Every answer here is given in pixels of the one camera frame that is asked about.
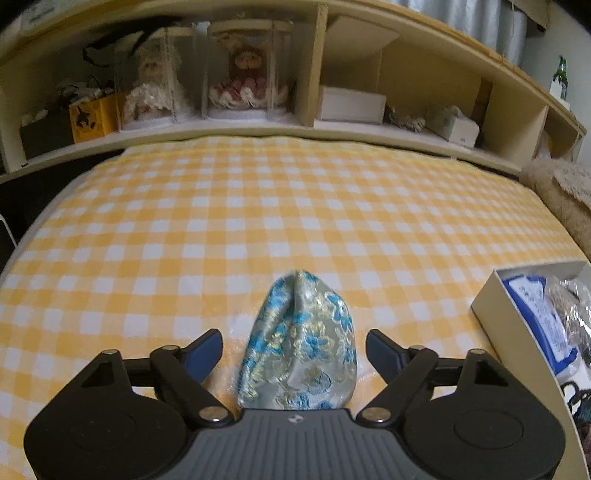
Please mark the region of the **blue floral brocade pouch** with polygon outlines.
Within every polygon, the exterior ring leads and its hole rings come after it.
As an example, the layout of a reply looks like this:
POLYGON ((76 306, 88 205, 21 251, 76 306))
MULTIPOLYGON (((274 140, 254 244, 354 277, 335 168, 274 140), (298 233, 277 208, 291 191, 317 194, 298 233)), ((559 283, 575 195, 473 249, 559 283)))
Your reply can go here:
POLYGON ((356 378, 355 327, 346 302, 308 271, 277 279, 245 347, 239 407, 339 409, 353 397, 356 378))

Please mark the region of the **blue white tissue pack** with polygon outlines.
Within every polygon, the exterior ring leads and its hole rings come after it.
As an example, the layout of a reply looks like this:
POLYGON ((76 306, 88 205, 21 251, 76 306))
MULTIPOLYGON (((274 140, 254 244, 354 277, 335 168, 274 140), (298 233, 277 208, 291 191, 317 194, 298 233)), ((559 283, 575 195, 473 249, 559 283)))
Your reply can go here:
POLYGON ((503 284, 555 377, 560 381, 571 378, 580 364, 579 353, 547 293, 549 279, 522 274, 504 279, 503 284))

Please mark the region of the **bag of rubber bands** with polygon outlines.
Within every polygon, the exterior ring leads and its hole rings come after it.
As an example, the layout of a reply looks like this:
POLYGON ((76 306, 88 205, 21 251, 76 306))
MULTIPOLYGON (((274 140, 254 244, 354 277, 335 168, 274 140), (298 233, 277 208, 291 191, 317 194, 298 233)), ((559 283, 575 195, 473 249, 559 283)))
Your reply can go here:
POLYGON ((549 276, 545 293, 562 321, 570 344, 590 367, 590 289, 579 278, 559 280, 549 276))

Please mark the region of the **yellow white checkered blanket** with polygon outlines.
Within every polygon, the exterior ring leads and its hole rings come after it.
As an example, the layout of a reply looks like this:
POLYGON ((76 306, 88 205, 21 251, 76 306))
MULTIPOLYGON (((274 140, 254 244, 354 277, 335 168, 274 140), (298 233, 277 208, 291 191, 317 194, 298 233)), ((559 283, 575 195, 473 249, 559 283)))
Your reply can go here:
POLYGON ((1 475, 29 479, 33 417, 96 354, 145 357, 216 328, 211 393, 235 406, 277 278, 305 270, 378 328, 460 356, 491 273, 580 261, 529 189, 454 160, 360 143, 207 137, 133 147, 44 213, 1 282, 1 475))

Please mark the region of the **white shallow cardboard box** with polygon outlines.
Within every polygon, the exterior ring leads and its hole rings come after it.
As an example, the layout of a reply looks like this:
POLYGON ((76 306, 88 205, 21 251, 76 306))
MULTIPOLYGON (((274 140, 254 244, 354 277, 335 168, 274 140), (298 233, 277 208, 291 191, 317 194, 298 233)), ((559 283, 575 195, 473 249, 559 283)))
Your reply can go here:
POLYGON ((507 292, 503 281, 519 275, 554 275, 590 282, 586 261, 522 265, 495 269, 474 298, 471 308, 501 363, 548 408, 563 427, 566 447, 557 479, 588 479, 583 447, 564 394, 542 349, 507 292))

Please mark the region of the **beige fluffy blanket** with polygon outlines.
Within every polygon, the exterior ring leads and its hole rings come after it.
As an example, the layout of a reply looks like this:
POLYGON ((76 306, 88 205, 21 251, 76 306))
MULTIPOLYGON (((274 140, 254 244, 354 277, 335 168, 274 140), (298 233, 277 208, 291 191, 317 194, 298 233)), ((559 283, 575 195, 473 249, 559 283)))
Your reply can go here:
POLYGON ((590 259, 590 167, 537 158, 521 170, 519 181, 539 196, 590 259))

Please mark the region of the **white tissue box on shelf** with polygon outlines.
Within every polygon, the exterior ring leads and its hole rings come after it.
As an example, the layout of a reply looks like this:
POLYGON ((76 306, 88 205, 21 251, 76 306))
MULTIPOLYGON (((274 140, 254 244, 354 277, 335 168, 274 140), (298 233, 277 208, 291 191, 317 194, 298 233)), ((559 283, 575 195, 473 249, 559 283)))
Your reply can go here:
POLYGON ((466 148, 475 146, 480 133, 478 124, 457 106, 430 108, 426 126, 448 142, 466 148))

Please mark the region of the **yellow box with black print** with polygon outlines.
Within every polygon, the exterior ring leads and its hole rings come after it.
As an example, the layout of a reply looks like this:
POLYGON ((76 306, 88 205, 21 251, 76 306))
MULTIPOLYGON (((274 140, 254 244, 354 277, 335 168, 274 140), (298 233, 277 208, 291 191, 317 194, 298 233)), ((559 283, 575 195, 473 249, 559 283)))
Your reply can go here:
POLYGON ((96 140, 118 132, 122 97, 122 93, 113 93, 70 106, 69 117, 74 143, 96 140))

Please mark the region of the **black box on shelf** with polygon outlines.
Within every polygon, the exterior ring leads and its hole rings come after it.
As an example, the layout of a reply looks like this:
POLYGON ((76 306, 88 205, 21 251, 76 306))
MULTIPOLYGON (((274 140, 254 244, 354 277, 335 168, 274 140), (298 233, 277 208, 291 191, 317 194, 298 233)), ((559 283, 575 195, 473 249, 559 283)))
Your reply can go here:
POLYGON ((26 159, 35 158, 74 143, 67 112, 48 114, 41 120, 20 128, 26 159))

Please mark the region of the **open white carton on shelf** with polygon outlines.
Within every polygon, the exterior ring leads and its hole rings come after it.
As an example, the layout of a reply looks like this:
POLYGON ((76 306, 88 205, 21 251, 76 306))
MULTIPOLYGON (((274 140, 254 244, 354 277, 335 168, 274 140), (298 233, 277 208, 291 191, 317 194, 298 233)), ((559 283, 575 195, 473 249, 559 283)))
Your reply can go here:
POLYGON ((381 25, 335 17, 325 33, 315 118, 382 124, 387 102, 378 92, 383 51, 398 38, 398 32, 381 25))

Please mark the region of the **doll in white dress case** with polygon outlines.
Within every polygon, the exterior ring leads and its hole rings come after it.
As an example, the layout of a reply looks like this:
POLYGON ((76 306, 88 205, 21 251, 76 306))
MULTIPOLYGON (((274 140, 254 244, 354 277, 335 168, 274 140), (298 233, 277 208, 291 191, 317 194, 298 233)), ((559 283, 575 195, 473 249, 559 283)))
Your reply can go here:
POLYGON ((197 74, 190 60, 194 47, 194 30, 180 26, 129 34, 115 44, 122 130, 161 128, 193 116, 197 74))

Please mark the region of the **doll in pink dress case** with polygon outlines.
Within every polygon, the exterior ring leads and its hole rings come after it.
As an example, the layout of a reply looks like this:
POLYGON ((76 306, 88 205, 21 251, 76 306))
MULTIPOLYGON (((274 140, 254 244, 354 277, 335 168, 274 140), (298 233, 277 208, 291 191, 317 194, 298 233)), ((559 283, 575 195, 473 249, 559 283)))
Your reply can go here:
POLYGON ((286 20, 242 18, 209 24, 204 115, 246 123, 286 117, 293 30, 286 20))

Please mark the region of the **green glass bottle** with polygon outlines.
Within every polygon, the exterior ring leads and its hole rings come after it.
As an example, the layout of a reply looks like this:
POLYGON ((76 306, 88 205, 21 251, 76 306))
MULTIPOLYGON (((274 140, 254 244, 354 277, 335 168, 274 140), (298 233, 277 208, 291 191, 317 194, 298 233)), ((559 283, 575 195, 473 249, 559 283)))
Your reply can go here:
POLYGON ((568 95, 567 61, 563 55, 559 56, 559 64, 552 80, 553 89, 561 100, 568 95))

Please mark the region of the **grey silver curtain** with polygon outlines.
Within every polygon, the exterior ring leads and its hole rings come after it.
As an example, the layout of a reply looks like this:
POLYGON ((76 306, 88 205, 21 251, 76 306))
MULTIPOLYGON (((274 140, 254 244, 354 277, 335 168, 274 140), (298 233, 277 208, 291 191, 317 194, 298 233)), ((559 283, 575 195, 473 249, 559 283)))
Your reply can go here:
POLYGON ((404 6, 480 41, 519 66, 527 34, 527 15, 502 0, 396 0, 404 6))

